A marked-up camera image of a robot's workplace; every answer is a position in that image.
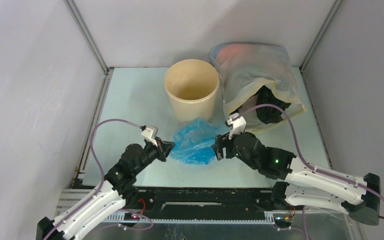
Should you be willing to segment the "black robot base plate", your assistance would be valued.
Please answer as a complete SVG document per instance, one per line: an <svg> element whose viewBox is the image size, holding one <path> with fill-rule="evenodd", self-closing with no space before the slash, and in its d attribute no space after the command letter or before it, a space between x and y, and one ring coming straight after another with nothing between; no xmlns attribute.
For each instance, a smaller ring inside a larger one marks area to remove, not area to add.
<svg viewBox="0 0 384 240"><path fill-rule="evenodd" d="M271 188L145 187L134 204L148 218L252 219L272 211L292 216L294 208L275 204Z"/></svg>

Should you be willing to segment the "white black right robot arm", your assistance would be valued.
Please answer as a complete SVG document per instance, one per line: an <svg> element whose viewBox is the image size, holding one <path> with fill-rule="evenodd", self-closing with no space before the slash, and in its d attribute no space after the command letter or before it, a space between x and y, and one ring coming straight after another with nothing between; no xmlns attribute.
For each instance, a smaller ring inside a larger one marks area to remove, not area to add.
<svg viewBox="0 0 384 240"><path fill-rule="evenodd" d="M287 150L264 146L252 133L218 135L211 146L218 160L237 158L252 170L275 180L271 204L277 209L314 206L348 215L356 222L380 222L380 177L347 175L310 163Z"/></svg>

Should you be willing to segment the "cream plastic trash bin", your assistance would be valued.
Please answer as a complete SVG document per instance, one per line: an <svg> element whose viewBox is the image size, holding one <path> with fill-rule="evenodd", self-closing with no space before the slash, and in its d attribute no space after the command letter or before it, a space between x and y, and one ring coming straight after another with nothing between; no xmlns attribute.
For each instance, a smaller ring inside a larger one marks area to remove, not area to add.
<svg viewBox="0 0 384 240"><path fill-rule="evenodd" d="M164 77L175 118L181 123L210 120L220 80L216 69L200 59L185 59L173 64Z"/></svg>

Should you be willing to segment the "blue plastic trash bag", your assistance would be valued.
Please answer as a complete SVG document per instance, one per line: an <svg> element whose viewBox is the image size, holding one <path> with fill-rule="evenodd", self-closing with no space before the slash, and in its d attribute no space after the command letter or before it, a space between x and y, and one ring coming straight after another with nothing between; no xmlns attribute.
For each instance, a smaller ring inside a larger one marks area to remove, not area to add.
<svg viewBox="0 0 384 240"><path fill-rule="evenodd" d="M212 149L216 136L226 131L227 127L220 122L214 125L195 119L173 135L175 147L170 157L184 164L208 165L216 157Z"/></svg>

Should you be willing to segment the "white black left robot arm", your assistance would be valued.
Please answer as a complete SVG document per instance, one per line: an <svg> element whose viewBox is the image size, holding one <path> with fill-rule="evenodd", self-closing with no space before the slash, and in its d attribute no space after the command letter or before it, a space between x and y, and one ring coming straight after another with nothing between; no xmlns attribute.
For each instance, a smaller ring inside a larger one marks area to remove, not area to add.
<svg viewBox="0 0 384 240"><path fill-rule="evenodd" d="M44 217L37 224L37 240L81 240L109 215L138 202L137 175L153 161L165 162L175 147L156 137L156 144L133 143L86 197L54 219Z"/></svg>

